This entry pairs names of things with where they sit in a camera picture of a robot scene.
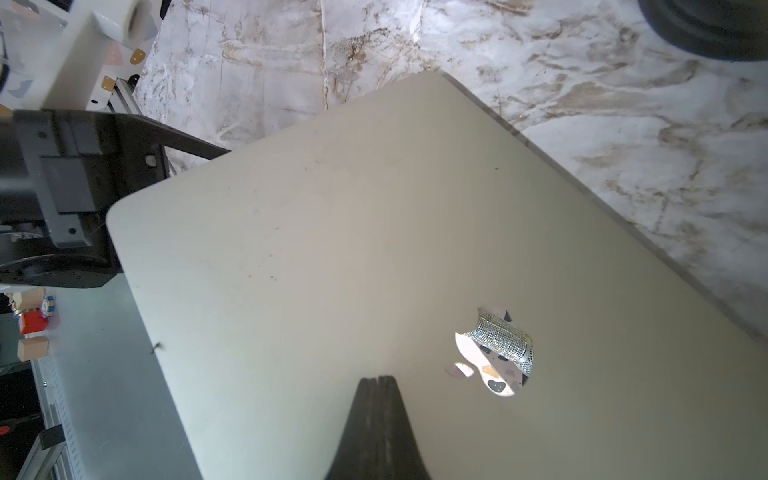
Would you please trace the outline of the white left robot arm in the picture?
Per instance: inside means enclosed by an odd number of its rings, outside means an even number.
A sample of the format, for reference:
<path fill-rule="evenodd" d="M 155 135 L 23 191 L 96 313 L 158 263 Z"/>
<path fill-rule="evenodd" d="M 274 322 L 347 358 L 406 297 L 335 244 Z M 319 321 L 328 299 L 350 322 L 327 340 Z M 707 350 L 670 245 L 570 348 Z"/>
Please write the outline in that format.
<path fill-rule="evenodd" d="M 144 117 L 119 80 L 118 103 L 94 108 L 114 46 L 150 37 L 164 6 L 148 1 L 5 1 L 1 89 L 26 81 L 1 110 L 1 281 L 95 288 L 121 269 L 106 227 L 117 201 L 165 180 L 167 149 L 206 160 L 222 147 Z"/>

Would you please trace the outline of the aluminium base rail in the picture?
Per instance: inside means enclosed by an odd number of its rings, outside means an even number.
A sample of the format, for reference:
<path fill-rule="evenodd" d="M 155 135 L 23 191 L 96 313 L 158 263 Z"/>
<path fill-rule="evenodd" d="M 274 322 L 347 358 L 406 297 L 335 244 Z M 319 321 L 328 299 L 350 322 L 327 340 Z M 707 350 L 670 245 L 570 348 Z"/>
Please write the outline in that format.
<path fill-rule="evenodd" d="M 69 440 L 74 439 L 74 434 L 65 415 L 57 372 L 48 359 L 32 360 L 29 366 L 40 407 L 40 412 L 32 418 L 42 422 L 43 430 L 33 440 L 16 478 L 79 479 L 69 448 Z"/>

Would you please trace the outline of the silver laptop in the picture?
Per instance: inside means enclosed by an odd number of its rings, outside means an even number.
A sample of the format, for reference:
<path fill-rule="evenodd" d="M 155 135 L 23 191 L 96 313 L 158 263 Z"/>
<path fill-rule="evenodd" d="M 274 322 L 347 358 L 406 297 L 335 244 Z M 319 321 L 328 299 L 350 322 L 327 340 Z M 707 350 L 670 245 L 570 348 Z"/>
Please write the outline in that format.
<path fill-rule="evenodd" d="M 322 479 L 392 376 L 434 479 L 763 479 L 767 354 L 453 82 L 118 201 L 206 479 Z"/>

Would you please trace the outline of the glitter microphone on black stand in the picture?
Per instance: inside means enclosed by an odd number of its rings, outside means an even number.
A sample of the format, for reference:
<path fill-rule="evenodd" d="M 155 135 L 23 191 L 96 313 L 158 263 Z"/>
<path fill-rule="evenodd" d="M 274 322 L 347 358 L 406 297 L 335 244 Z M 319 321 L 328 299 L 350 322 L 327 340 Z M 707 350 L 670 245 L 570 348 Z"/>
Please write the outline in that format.
<path fill-rule="evenodd" d="M 716 60 L 767 59 L 763 0 L 639 0 L 638 4 L 652 30 L 686 52 Z"/>

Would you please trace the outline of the red yellow toy vehicle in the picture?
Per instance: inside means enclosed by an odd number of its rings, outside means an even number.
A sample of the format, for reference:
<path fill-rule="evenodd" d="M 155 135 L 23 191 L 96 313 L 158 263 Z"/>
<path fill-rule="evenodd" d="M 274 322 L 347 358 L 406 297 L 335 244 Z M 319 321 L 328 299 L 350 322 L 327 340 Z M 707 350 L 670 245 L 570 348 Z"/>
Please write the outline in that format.
<path fill-rule="evenodd" d="M 21 338 L 17 357 L 22 362 L 44 358 L 49 353 L 46 330 L 55 313 L 55 298 L 43 287 L 7 292 L 11 312 L 17 319 Z"/>

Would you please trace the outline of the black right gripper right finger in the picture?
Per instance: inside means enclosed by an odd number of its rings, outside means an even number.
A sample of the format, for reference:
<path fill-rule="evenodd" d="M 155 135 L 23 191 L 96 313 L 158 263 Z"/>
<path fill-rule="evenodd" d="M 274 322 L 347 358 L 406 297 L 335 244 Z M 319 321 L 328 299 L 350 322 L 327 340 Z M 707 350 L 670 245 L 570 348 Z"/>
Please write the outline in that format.
<path fill-rule="evenodd" d="M 379 478 L 429 479 L 394 377 L 379 378 L 379 395 Z"/>

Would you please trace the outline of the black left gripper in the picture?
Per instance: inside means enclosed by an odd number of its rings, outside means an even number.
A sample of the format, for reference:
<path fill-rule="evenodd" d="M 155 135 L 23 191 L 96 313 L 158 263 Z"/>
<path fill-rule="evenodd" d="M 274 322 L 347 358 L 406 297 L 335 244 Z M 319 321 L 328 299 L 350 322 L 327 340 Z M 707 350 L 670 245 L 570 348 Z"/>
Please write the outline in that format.
<path fill-rule="evenodd" d="M 2 283 L 108 283 L 121 270 L 108 210 L 166 178 L 161 147 L 206 160 L 229 153 L 140 115 L 19 110 L 3 118 Z"/>

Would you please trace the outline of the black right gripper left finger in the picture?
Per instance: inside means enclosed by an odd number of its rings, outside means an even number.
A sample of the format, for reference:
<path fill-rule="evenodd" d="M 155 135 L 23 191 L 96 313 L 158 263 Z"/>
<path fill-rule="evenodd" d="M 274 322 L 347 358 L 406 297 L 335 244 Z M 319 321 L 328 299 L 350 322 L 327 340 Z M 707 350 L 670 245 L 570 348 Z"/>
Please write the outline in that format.
<path fill-rule="evenodd" d="M 361 379 L 327 479 L 377 479 L 379 386 L 375 378 Z"/>

